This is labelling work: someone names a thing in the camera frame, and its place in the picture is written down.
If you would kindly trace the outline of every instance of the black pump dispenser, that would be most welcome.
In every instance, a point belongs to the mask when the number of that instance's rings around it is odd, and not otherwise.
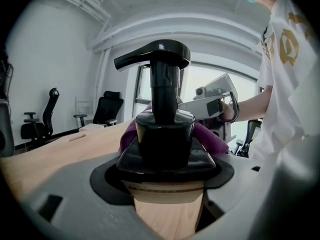
[[[190,50],[169,39],[153,41],[114,60],[119,71],[134,65],[150,67],[152,110],[137,115],[137,139],[116,163],[126,180],[176,182],[191,174],[191,181],[212,176],[216,165],[193,138],[195,117],[178,109],[180,70],[190,61]]]

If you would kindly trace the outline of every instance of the purple towel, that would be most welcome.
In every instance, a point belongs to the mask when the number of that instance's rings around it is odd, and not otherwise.
[[[148,105],[145,110],[149,109],[151,109],[151,105]],[[121,137],[119,152],[125,151],[137,136],[136,122],[133,120]],[[200,141],[211,156],[228,152],[227,143],[197,121],[194,124],[193,136]]]

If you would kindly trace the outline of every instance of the black office chair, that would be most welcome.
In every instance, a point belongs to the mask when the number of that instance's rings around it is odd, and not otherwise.
[[[99,98],[93,123],[97,125],[113,126],[116,124],[116,116],[124,103],[120,98],[120,92],[105,91],[103,97]],[[75,114],[74,118],[80,118],[81,126],[85,126],[84,117],[86,114]]]
[[[32,139],[32,141],[42,142],[43,138],[49,137],[54,132],[52,128],[51,117],[53,114],[53,110],[59,98],[59,92],[57,88],[53,88],[49,92],[50,99],[48,104],[45,107],[45,110],[42,115],[42,122],[38,118],[34,118],[35,112],[25,112],[25,115],[29,115],[30,119],[25,119],[21,126],[21,138],[24,140]]]
[[[248,121],[248,126],[247,126],[247,133],[246,133],[246,138],[244,143],[242,141],[237,140],[237,148],[234,152],[234,154],[238,157],[244,157],[244,158],[249,158],[249,148],[250,148],[250,143],[254,140],[255,136],[257,135],[258,130],[261,129],[261,121],[259,120],[249,120]]]

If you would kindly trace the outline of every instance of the table top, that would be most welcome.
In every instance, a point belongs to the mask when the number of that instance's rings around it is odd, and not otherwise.
[[[61,137],[32,151],[0,158],[0,168],[14,197],[20,201],[59,168],[117,152],[120,138],[129,124],[127,121]],[[161,237],[183,239],[195,233],[202,197],[201,194],[194,202],[180,204],[135,200],[135,208],[143,221]]]

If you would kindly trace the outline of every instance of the person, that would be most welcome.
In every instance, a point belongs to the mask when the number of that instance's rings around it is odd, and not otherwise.
[[[261,38],[262,62],[257,81],[264,91],[239,102],[236,122],[263,118],[261,132],[250,144],[248,154],[249,158],[263,160],[304,135],[288,99],[317,60],[319,45],[293,0],[251,1],[263,4],[271,12]],[[227,120],[234,116],[231,105],[223,104],[223,111]]]

